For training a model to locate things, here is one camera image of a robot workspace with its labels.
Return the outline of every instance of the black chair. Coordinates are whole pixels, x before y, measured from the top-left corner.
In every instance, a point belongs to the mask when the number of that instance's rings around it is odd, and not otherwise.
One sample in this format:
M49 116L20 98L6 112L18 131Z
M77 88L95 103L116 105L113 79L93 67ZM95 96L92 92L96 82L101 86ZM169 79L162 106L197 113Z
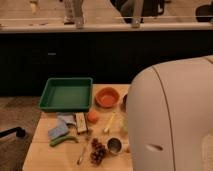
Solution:
M121 13L126 23L131 23L134 12L135 0L110 0L115 8ZM144 0L141 17L158 16L164 13L165 0Z
M196 8L195 14L198 22L210 22L213 18L213 1Z
M5 137L5 136L12 134L14 132L16 132L16 137L19 137L19 138L23 138L26 134L26 131L23 128L15 127L15 128L8 129L8 130L0 132L0 138Z

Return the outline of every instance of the white robot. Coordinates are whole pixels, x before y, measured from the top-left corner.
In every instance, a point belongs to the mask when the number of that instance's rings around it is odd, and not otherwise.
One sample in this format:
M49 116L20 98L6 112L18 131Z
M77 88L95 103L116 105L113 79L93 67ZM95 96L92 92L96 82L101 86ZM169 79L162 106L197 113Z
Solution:
M213 131L213 57L151 66L127 97L134 171L202 171L202 141Z

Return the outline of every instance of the red grapes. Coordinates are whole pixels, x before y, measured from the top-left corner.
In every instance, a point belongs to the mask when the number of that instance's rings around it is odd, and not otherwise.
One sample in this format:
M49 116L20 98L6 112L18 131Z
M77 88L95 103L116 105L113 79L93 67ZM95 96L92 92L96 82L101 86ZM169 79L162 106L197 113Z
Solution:
M98 141L97 138L93 138L92 142L93 151L90 154L91 163L95 165L101 164L103 158L106 156L107 150L105 146Z

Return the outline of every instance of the orange bowl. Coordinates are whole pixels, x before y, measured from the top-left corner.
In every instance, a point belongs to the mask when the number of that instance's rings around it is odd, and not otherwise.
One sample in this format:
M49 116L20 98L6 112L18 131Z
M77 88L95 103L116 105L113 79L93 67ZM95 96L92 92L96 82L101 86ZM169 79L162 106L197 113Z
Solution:
M101 107L110 108L117 104L119 100L119 94L114 88L105 87L96 94L95 100Z

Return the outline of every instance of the green tray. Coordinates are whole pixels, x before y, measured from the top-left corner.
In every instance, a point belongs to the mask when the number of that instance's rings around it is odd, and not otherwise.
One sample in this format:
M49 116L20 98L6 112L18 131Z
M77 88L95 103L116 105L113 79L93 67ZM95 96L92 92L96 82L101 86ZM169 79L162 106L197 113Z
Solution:
M39 108L44 112L87 112L92 100L92 78L50 78Z

